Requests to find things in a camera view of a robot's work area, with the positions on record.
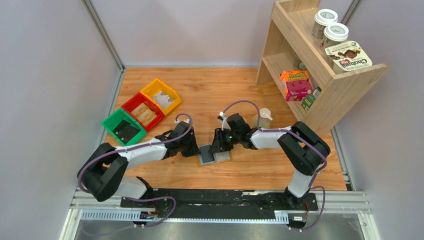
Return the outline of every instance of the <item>aluminum frame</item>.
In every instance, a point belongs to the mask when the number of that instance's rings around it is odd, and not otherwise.
[[[116,85],[115,94],[113,96],[113,100],[110,106],[109,113],[112,113],[115,108],[116,101],[118,99],[119,91],[123,82],[124,74],[125,74],[125,68],[124,64],[122,63],[114,45],[112,44],[111,39],[109,38],[101,20],[98,16],[96,9],[91,2],[91,0],[81,0],[84,4],[84,6],[87,9],[88,14],[93,20],[94,25],[96,26],[97,30],[99,31],[106,47],[108,48],[110,54],[112,55],[116,65],[121,70],[121,75],[119,77],[119,80]],[[352,16],[355,14],[356,9],[358,8],[359,3],[362,0],[353,0],[350,4],[348,10],[346,11],[346,14],[342,18],[342,23],[347,25],[349,23],[349,20],[352,18]],[[350,181],[348,168],[346,165],[345,157],[343,155],[344,148],[342,143],[340,142],[340,138],[337,131],[337,126],[335,126],[331,130],[334,145],[336,147],[338,159],[340,161],[340,166],[342,169],[343,177],[346,184],[350,184],[353,189],[355,189],[354,183]],[[101,138],[99,139],[99,144],[104,142],[106,139],[107,132],[104,130]],[[263,194],[267,192],[283,192],[278,190],[258,190],[255,192],[246,192],[246,194]],[[323,200],[323,193],[321,191],[312,191],[316,194],[316,199],[318,203],[318,208],[320,209],[322,206],[322,200]],[[120,207],[121,204],[121,198],[118,196],[113,196],[110,199],[98,202],[92,195],[82,192],[79,188],[76,189],[75,194],[73,196],[65,223],[63,225],[61,234],[60,234],[60,240],[73,240],[76,236],[77,229],[80,223],[80,220],[83,220],[83,216],[90,216],[87,215],[89,213],[103,213],[104,216],[107,216],[107,218],[104,218],[103,220],[119,220],[122,218],[119,218],[119,213],[121,214],[131,214],[131,213],[139,213],[140,211],[154,211],[153,208],[122,208]],[[294,214],[294,213],[303,213],[302,211],[275,211],[277,221],[278,218],[284,218],[287,214]],[[376,223],[374,221],[374,216],[372,214],[372,210],[370,208],[367,196],[365,192],[363,191],[326,191],[326,200],[325,200],[325,207],[324,207],[324,214],[356,214],[358,216],[358,219],[361,223],[362,233],[365,240],[380,240],[380,235],[378,232],[378,229],[376,227]],[[170,219],[172,222],[213,222],[218,221],[221,222],[220,219],[192,219],[192,218],[172,218]],[[247,219],[237,219],[237,223],[252,223],[251,220]]]

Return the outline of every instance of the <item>wooden shelf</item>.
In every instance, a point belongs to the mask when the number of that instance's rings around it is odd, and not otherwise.
[[[320,0],[276,1],[272,8],[268,35],[257,73],[256,84],[274,81],[283,93],[280,74],[292,70],[296,53],[307,67],[314,87],[321,94],[308,113],[299,101],[287,102],[297,120],[305,122],[317,134],[324,135],[386,73],[387,65],[335,74],[333,62],[320,48],[321,39],[312,36]]]
[[[262,59],[281,94],[284,94],[284,89],[280,81],[280,74],[285,69],[288,69],[289,66],[293,66],[293,60],[294,57],[285,52],[267,56]],[[301,121],[305,118],[306,112],[303,110],[300,101],[288,101],[287,104],[297,120]]]

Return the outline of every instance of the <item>floor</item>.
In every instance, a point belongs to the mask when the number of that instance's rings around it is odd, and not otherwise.
[[[256,74],[257,68],[127,68],[115,108],[159,78],[176,90],[182,104],[142,142],[174,129],[175,116],[188,113],[193,118],[197,145],[209,144],[214,139],[214,129],[221,126],[217,120],[219,112],[243,99],[255,102],[259,108],[270,109],[272,128],[294,124],[296,118],[275,83],[255,86]],[[251,125],[256,111],[248,103],[239,103],[228,113],[239,113]],[[328,166],[318,175],[315,185],[323,185],[327,190],[346,190],[331,134],[323,136],[323,139],[330,146],[331,154],[327,158]],[[106,141],[112,146],[119,146],[110,135]],[[281,149],[250,150],[237,145],[231,155],[231,161],[199,167],[198,157],[184,158],[179,153],[165,160],[134,167],[126,175],[141,176],[153,188],[246,190],[283,190],[292,178],[294,167]]]

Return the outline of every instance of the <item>coffee cup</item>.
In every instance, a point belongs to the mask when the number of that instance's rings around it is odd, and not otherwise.
[[[315,24],[312,27],[312,36],[322,39],[324,29],[333,23],[337,23],[338,15],[330,9],[321,9],[315,14]]]
[[[324,38],[321,42],[321,49],[324,50],[325,48],[340,44],[348,39],[348,35],[349,29],[345,25],[338,22],[328,25],[324,29]]]

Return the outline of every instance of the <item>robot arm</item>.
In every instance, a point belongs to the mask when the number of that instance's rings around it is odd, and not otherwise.
[[[181,136],[189,127],[190,125],[187,122],[182,121],[177,124],[174,130],[164,132],[150,141],[131,146],[113,147],[109,143],[103,143],[82,166],[77,176],[79,177],[82,169],[95,158],[115,151],[116,153],[102,158],[96,164],[87,168],[83,173],[81,182],[99,202],[112,196],[139,199],[145,193],[146,186],[137,178],[124,176],[124,173],[133,167],[150,161],[173,157],[178,152],[181,152],[184,157],[199,154],[193,127],[184,137],[169,142],[169,140]]]
[[[316,148],[325,158],[330,154],[330,147],[315,134],[305,123],[296,122],[293,126],[280,129],[259,130],[250,128],[244,119],[238,114],[233,114],[222,121],[227,121],[230,129],[215,129],[215,137],[209,149],[209,153],[229,151],[234,144],[241,144],[246,149],[275,148],[283,149],[290,162],[295,167],[293,177],[287,187],[289,202],[303,199],[310,189],[310,183],[323,159],[308,146],[301,146],[299,140],[287,131],[296,133]]]
[[[244,148],[252,150],[262,148],[283,149],[295,167],[293,178],[287,187],[288,191],[286,191],[287,201],[292,206],[300,202],[308,193],[315,172],[323,163],[322,158],[308,146],[300,146],[298,139],[281,130],[250,128],[238,113],[225,118],[225,121],[230,129],[215,129],[215,136],[209,153],[230,151],[234,144],[241,144]],[[150,141],[132,146],[112,147],[109,143],[103,143],[82,166],[77,176],[81,177],[82,184],[99,202],[112,196],[139,199],[145,193],[146,186],[136,178],[125,177],[124,173],[133,167],[150,161],[173,157],[178,152],[181,152],[184,157],[198,155],[200,151],[196,144],[194,129],[191,127],[189,130],[189,128],[190,125],[183,121],[178,123],[174,130],[156,136]],[[281,129],[296,133],[316,148],[325,158],[330,154],[329,146],[303,122],[297,122],[291,127]],[[184,137],[178,138],[188,130],[189,132]],[[110,154],[88,168],[86,167],[94,159],[107,153]],[[83,168],[86,168],[86,170],[80,176]]]

